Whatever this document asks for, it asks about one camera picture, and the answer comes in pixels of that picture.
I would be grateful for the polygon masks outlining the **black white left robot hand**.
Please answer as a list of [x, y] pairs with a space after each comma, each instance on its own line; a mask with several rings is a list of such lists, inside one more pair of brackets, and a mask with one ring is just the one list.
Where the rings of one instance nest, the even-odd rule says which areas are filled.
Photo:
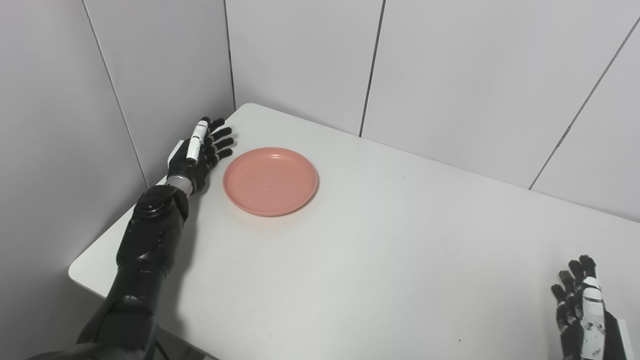
[[187, 196], [203, 190], [210, 172], [233, 155], [233, 130], [226, 119], [203, 117], [188, 139], [179, 141], [167, 160], [166, 183]]

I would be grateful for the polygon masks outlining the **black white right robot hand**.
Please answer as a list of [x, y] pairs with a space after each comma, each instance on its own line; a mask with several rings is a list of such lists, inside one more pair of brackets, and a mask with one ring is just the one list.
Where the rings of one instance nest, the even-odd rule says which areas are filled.
[[633, 360], [626, 322], [608, 311], [594, 259], [583, 254], [567, 266], [550, 287], [563, 359]]

